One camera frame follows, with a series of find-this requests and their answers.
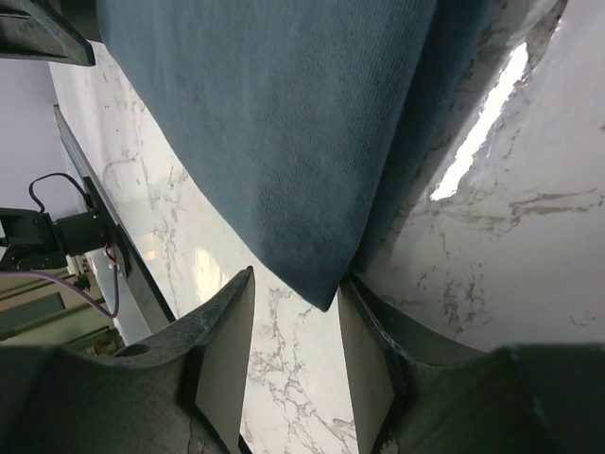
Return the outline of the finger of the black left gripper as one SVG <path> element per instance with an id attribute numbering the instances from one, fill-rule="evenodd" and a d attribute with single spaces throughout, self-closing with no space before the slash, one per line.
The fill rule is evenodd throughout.
<path id="1" fill-rule="evenodd" d="M 94 1 L 1 0 L 1 57 L 95 65 Z"/>

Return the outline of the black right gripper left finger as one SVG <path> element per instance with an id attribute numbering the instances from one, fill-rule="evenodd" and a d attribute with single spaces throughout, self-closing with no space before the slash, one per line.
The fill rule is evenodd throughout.
<path id="1" fill-rule="evenodd" d="M 1 351 L 5 453 L 245 453 L 240 424 L 255 282 L 111 357 L 52 346 Z"/>

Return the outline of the blue t shirt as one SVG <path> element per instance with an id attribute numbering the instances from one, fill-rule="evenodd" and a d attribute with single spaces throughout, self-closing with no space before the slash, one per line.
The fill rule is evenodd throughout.
<path id="1" fill-rule="evenodd" d="M 494 1 L 101 1 L 100 33 L 251 252 L 327 309 L 371 262 Z"/>

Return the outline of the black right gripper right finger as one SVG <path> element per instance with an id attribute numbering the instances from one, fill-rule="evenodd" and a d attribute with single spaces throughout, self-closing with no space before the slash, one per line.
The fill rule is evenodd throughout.
<path id="1" fill-rule="evenodd" d="M 600 453 L 604 347 L 481 352 L 415 322 L 358 278 L 338 312 L 362 453 Z"/>

